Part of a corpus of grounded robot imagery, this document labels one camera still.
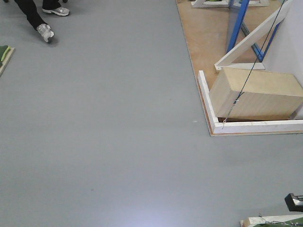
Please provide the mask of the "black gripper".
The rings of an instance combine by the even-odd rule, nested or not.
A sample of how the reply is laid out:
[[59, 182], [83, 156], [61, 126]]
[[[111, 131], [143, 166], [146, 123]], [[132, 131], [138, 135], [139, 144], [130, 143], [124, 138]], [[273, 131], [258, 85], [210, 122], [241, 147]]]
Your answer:
[[303, 212], [303, 196], [289, 193], [285, 197], [285, 202], [289, 211]]

